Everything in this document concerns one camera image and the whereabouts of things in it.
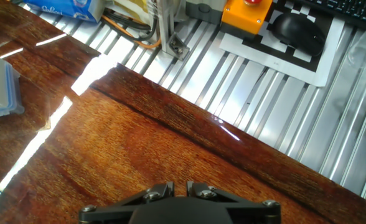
orange cable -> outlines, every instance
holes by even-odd
[[[119,26],[116,22],[112,21],[110,18],[102,15],[101,16],[103,19],[105,19],[107,22],[109,22],[111,25],[113,25],[115,28],[119,29],[120,31],[122,31],[124,34],[130,36],[130,37],[133,37],[132,34],[130,34],[128,31],[126,31],[124,28],[122,28],[121,26]],[[137,43],[138,45],[144,47],[145,49],[153,49],[155,47],[158,47],[160,44],[161,44],[161,38],[158,39],[158,41],[155,43],[155,44],[152,44],[152,45],[147,45],[147,44],[144,44],[140,41],[134,41],[135,43]]]

screw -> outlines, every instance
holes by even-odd
[[[158,192],[150,192],[144,196],[144,199],[154,200],[160,197],[161,195]]]
[[[211,197],[214,197],[214,196],[216,196],[216,194],[213,193],[210,190],[203,190],[200,193],[200,197],[202,197],[202,198],[211,198]]]
[[[94,205],[87,205],[81,209],[83,212],[92,212],[94,210],[96,210],[96,206]]]
[[[277,204],[277,202],[275,200],[265,200],[262,203],[263,203],[263,205],[266,205],[267,207],[272,207],[273,205]]]
[[[178,47],[178,48],[176,49],[176,52],[177,52],[178,54],[183,54],[183,49],[182,49],[181,47]]]

glossy wooden surface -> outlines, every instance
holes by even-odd
[[[188,180],[279,201],[283,223],[366,223],[364,199],[121,65],[100,77],[98,52],[0,0],[0,56],[18,49],[26,112],[0,118],[0,223],[76,223]]]

blue container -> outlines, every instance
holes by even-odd
[[[98,22],[103,14],[104,0],[24,0],[34,10]]]

metal bracket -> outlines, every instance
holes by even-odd
[[[190,48],[183,43],[174,31],[173,2],[170,0],[157,0],[157,11],[159,21],[159,35],[161,38],[162,50],[173,57],[183,60]]]
[[[166,53],[176,57],[179,60],[183,60],[189,51],[190,48],[188,48],[188,46],[183,43],[176,33],[173,33],[166,44]]]

